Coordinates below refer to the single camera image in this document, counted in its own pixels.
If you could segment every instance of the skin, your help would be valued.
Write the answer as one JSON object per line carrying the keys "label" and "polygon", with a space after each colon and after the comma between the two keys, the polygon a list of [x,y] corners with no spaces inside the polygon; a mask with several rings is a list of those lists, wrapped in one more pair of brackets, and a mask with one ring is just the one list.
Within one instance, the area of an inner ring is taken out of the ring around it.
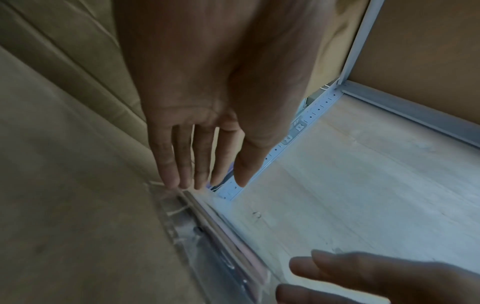
{"label": "skin", "polygon": [[[205,187],[234,163],[245,186],[288,133],[334,1],[115,0],[122,53],[168,187]],[[236,145],[245,133],[237,156]]]}
{"label": "skin", "polygon": [[[290,260],[305,278],[386,297],[392,304],[474,304],[480,302],[480,275],[449,264],[415,262],[368,253],[314,250]],[[280,304],[358,304],[339,295],[279,285]]]}

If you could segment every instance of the clear plastic packaging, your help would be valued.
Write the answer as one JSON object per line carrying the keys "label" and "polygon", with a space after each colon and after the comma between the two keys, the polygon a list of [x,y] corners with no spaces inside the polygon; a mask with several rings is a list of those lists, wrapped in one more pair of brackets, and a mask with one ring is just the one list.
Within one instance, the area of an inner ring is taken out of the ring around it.
{"label": "clear plastic packaging", "polygon": [[182,192],[154,183],[148,188],[159,220],[208,303],[276,303],[279,279],[212,208],[209,202],[220,198],[209,190]]}

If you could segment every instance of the transparent plastic sleeve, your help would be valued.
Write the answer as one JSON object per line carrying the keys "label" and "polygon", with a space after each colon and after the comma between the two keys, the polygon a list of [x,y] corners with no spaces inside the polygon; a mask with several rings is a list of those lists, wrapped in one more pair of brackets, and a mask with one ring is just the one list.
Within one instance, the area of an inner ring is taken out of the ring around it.
{"label": "transparent plastic sleeve", "polygon": [[192,194],[148,185],[158,218],[211,304],[270,304],[280,280],[209,203],[205,190]]}

